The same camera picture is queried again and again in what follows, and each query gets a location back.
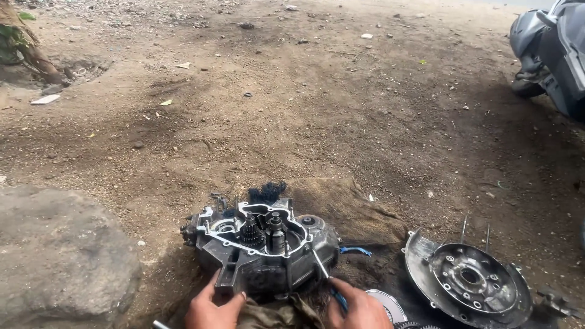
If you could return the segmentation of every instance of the motorcycle engine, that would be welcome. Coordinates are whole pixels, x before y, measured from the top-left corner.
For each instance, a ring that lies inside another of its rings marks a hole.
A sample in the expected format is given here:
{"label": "motorcycle engine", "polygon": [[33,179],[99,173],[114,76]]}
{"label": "motorcycle engine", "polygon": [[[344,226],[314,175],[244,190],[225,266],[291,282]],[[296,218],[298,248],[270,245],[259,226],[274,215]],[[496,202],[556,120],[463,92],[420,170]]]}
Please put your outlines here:
{"label": "motorcycle engine", "polygon": [[324,278],[313,249],[328,269],[339,258],[339,236],[333,227],[317,216],[295,217],[292,208],[290,198],[272,204],[237,203],[233,216],[206,206],[187,218],[181,233],[185,244],[196,248],[202,268],[210,274],[221,268],[218,294],[244,291],[255,299],[282,299]]}

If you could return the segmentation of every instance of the scooter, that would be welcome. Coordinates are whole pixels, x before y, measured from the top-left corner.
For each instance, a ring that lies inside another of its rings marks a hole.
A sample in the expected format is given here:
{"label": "scooter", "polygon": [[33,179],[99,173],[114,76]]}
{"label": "scooter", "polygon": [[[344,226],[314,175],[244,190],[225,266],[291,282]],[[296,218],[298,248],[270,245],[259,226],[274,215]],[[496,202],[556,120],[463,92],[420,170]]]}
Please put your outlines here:
{"label": "scooter", "polygon": [[521,14],[510,29],[510,46],[522,64],[514,94],[546,93],[561,113],[585,123],[585,0],[557,0],[548,12]]}

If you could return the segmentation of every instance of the large rock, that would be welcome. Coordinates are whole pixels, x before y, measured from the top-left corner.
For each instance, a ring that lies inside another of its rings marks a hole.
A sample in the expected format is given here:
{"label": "large rock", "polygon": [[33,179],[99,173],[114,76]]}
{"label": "large rock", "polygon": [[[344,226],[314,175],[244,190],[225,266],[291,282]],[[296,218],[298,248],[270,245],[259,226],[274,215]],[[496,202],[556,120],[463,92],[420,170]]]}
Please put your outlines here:
{"label": "large rock", "polygon": [[77,191],[0,189],[0,328],[111,328],[139,283],[133,245]]}

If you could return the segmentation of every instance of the blue screwdriver handle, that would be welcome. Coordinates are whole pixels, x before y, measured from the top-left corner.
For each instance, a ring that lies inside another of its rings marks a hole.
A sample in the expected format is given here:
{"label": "blue screwdriver handle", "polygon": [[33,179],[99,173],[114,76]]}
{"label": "blue screwdriver handle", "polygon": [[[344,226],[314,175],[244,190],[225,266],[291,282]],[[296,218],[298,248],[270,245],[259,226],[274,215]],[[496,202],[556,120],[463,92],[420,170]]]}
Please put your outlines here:
{"label": "blue screwdriver handle", "polygon": [[341,306],[343,313],[347,314],[347,300],[345,300],[345,297],[343,297],[341,295],[341,293],[339,293],[339,291],[337,291],[337,289],[335,289],[335,288],[331,288],[331,294],[333,295],[335,300],[337,300],[337,302]]}

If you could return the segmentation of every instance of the hand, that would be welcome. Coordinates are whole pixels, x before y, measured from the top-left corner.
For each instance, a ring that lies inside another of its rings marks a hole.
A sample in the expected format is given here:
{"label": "hand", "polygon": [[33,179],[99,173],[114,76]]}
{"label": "hand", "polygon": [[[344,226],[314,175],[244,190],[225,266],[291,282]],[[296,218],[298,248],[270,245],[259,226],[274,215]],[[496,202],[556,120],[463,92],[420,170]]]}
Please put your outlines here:
{"label": "hand", "polygon": [[394,329],[384,306],[377,299],[347,282],[334,277],[329,277],[329,280],[347,300],[347,314],[344,319],[337,300],[330,299],[327,316],[331,329]]}
{"label": "hand", "polygon": [[186,329],[235,329],[238,323],[238,314],[246,304],[246,293],[235,295],[232,300],[223,306],[216,306],[211,299],[215,295],[215,283],[218,280],[219,270],[215,272],[211,281],[203,290],[191,300],[189,310],[185,316]]}

